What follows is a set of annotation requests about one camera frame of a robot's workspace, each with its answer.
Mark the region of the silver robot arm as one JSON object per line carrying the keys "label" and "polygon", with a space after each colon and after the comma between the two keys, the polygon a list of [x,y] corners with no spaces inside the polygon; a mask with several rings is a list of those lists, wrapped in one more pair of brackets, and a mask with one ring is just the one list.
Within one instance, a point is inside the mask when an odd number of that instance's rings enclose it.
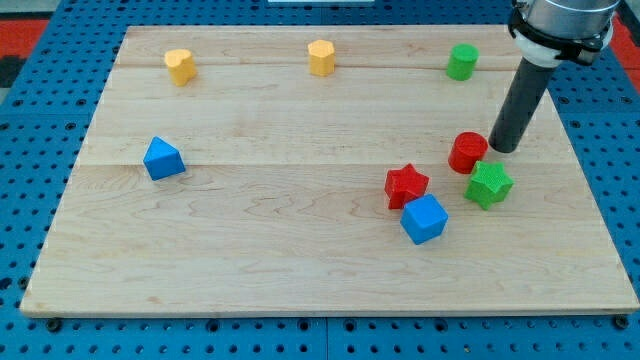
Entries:
{"label": "silver robot arm", "polygon": [[557,67],[592,65],[613,37],[619,0],[514,0],[508,32],[521,61],[489,136],[501,153],[518,147]]}

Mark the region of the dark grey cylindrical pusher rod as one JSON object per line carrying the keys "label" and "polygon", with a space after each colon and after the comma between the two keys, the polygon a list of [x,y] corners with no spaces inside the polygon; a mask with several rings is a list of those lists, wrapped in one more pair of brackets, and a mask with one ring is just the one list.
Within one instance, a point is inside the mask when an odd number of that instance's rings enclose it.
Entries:
{"label": "dark grey cylindrical pusher rod", "polygon": [[554,71],[521,59],[489,136],[494,150],[512,153],[517,149]]}

